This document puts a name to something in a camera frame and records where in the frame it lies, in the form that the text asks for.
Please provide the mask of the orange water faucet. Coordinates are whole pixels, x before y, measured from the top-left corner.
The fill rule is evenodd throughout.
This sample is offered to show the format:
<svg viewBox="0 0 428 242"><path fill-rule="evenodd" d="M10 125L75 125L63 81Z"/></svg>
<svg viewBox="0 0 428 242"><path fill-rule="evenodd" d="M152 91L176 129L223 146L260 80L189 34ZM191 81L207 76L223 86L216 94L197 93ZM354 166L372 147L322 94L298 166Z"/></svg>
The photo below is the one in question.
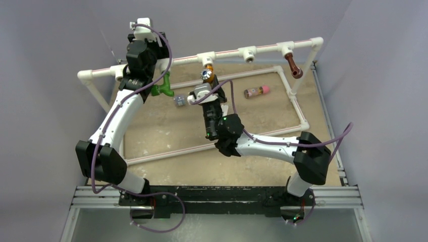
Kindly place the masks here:
<svg viewBox="0 0 428 242"><path fill-rule="evenodd" d="M204 69L201 71L200 78L204 83L212 83L214 80L214 71L211 64L204 66Z"/></svg>

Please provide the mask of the white PVC pipe frame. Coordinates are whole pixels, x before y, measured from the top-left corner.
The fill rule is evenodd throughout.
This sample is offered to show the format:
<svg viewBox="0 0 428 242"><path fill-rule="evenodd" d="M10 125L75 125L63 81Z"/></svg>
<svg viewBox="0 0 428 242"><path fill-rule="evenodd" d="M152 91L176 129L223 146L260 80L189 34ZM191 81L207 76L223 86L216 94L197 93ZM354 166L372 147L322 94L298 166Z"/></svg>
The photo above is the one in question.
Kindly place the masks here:
<svg viewBox="0 0 428 242"><path fill-rule="evenodd" d="M208 64L211 65L213 61L217 59L222 59L222 58L242 57L244 58L244 60L247 60L250 57L254 58L254 56L257 53L278 51L278 52L281 52L282 54L288 54L291 52L291 50L295 48L310 47L311 52L303 66L303 72L307 73L310 70L318 51L321 49L323 42L324 42L323 38L315 37L308 40L280 42L276 44L263 45L263 46L247 46L247 47L241 47L238 49L225 50L220 52L210 51L210 52L198 53L197 55L193 55L193 56L175 58L172 64L175 66L178 66L178 65L186 65L191 63L201 63L202 65L205 66ZM99 90L95 88L94 84L92 83L92 80L98 77L113 76L118 81L123 76L121 74L121 70L123 69L123 67L124 65L116 65L105 69L83 70L83 71L79 71L77 74L78 79L82 82L82 84L87 86L88 90L96 98L98 103L102 106L102 108L105 111L109 111L110 107L107 104L107 101L101 96ZM275 131L269 131L268 134L282 135L282 134L287 134L291 132L308 130L309 123L306 117L304 116L303 111L301 110L296 98L298 88L304 80L303 77L297 79L294 83L294 86L291 87L287 81L283 68L281 66L274 66L272 68L220 76L219 80L222 81L227 78L230 78L230 79L244 78L244 77L267 74L272 72L276 72L280 76L284 84L284 87L286 89L287 96L290 99L290 102L292 103L293 107L295 108L297 116L299 117L300 125L290 127L290 128L283 128ZM188 149L181 149L181 150L176 150L176 151L171 151L166 153L139 157L135 159L129 159L127 163L129 165L135 165L135 164L140 164L144 162L165 159L165 158L175 157L175 156L189 154L189 153L195 153L198 151L204 151L212 148L214 148L213 144L194 146Z"/></svg>

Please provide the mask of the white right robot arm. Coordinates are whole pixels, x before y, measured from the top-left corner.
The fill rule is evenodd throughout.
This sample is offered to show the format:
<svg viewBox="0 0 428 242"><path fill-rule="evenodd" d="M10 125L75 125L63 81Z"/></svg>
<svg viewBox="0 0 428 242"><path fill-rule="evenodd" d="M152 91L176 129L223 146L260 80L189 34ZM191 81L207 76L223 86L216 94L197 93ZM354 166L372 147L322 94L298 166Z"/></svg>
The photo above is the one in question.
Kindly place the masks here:
<svg viewBox="0 0 428 242"><path fill-rule="evenodd" d="M224 156L259 156L293 164L296 173L290 177L283 198L289 205L296 205L312 185L324 185L331 162L331 151L310 132L293 137L270 137L249 133L239 115L224 114L225 96L222 83L214 88L209 83L197 85L188 96L191 105L203 110L206 138Z"/></svg>

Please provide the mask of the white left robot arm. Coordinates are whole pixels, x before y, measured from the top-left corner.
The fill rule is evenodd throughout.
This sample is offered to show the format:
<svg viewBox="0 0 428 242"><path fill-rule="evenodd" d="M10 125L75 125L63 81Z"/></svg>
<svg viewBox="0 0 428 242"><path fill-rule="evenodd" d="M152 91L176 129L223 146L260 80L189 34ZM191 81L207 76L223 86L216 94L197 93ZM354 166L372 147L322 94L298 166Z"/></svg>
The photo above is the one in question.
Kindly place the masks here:
<svg viewBox="0 0 428 242"><path fill-rule="evenodd" d="M128 125L155 86L152 79L157 62L166 60L161 76L168 75L172 52L164 32L134 32L128 35L128 41L127 64L78 73L82 81L110 74L120 86L104 121L88 140L78 141L75 151L84 177L125 190L137 206L145 206L150 201L149 182L128 169L119 149Z"/></svg>

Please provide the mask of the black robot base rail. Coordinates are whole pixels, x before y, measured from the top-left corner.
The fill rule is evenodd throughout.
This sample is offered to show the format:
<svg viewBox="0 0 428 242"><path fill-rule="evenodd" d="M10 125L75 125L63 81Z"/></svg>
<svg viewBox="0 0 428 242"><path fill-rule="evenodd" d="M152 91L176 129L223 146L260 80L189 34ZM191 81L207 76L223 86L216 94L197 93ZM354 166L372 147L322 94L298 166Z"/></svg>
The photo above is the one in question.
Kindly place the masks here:
<svg viewBox="0 0 428 242"><path fill-rule="evenodd" d="M314 194L308 189L303 197L286 193L285 187L226 186L150 186L148 197L122 192L120 206L154 208L156 218L172 214L264 215L284 219L302 219L314 206Z"/></svg>

